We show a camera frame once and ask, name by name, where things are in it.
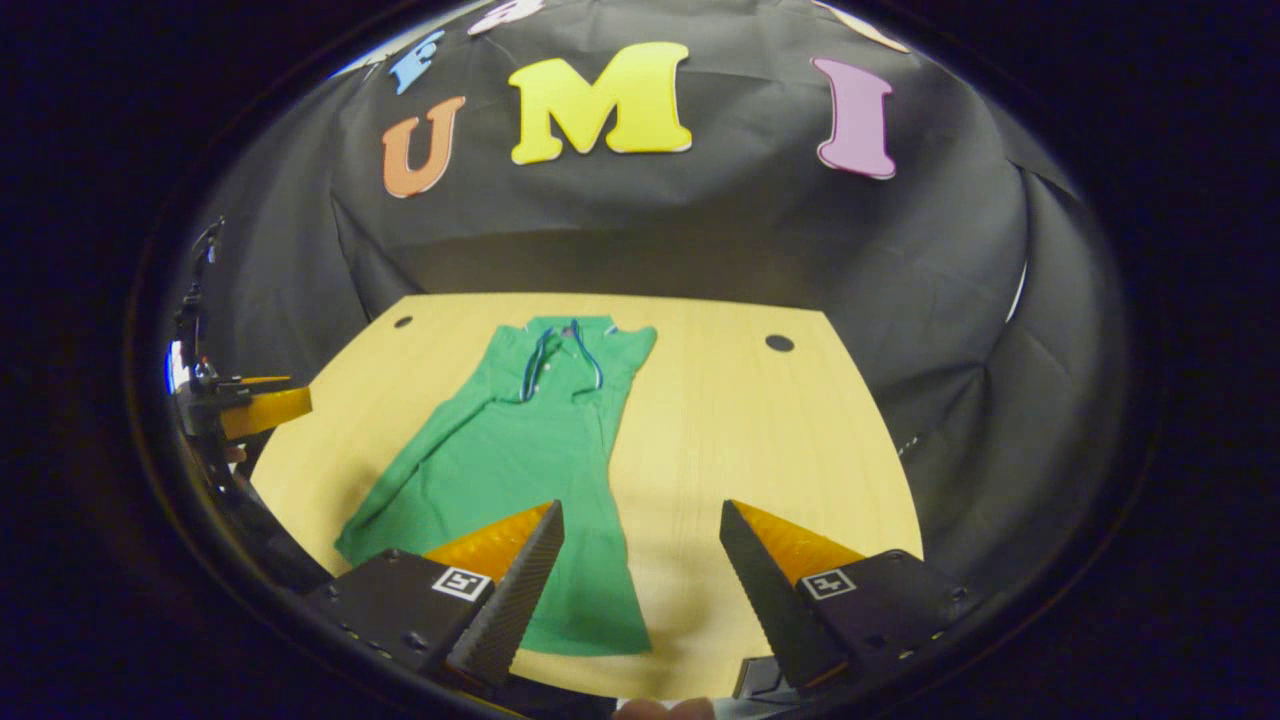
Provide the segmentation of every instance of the letter m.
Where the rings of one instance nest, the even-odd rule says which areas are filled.
[[[552,137],[552,118],[581,154],[591,151],[609,113],[618,120],[604,142],[616,152],[680,152],[694,136],[676,114],[676,65],[689,49],[675,42],[641,42],[618,50],[595,85],[561,58],[512,73],[520,88],[517,165],[559,158],[564,143]]]

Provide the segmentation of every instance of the green polo shirt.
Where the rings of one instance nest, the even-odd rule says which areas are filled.
[[[558,498],[564,544],[521,647],[646,652],[608,464],[631,379],[657,337],[653,328],[621,332],[607,316],[499,327],[480,366],[392,461],[335,547],[352,565],[389,547],[429,552]]]

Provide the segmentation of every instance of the black fabric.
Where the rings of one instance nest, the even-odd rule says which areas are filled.
[[[806,0],[549,0],[468,37],[483,12],[444,26],[403,95],[388,72],[408,49],[326,82],[192,218],[228,218],[207,283],[215,364],[310,382],[369,319],[420,292],[820,309],[902,448],[931,561],[993,591],[1068,537],[1119,432],[1125,319],[1078,192],[1007,113]],[[556,160],[512,163],[512,72],[564,58],[594,81],[646,41],[690,49],[676,76],[687,152],[618,155],[602,137],[586,155],[566,142]],[[832,100],[814,56],[892,85],[892,179],[818,160]],[[421,195],[390,196],[383,133],[458,95],[448,170]]]

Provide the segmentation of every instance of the pink letter i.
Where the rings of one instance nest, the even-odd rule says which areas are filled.
[[[884,96],[893,88],[836,60],[814,58],[813,67],[831,81],[831,140],[818,146],[818,159],[837,170],[893,177],[893,160],[884,151]]]

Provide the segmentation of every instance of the wooden table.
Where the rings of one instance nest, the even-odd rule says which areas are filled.
[[[494,329],[538,315],[612,315],[658,342],[622,415],[609,483],[653,651],[564,657],[521,650],[512,671],[608,697],[732,693],[744,657],[772,655],[724,550],[735,498],[864,555],[923,557],[902,466],[858,369],[814,310],[599,295],[401,300],[311,384],[314,411],[275,430],[252,477],[332,573],[333,548],[397,452],[471,375]],[[407,324],[403,318],[412,318]],[[765,337],[795,343],[772,350]]]

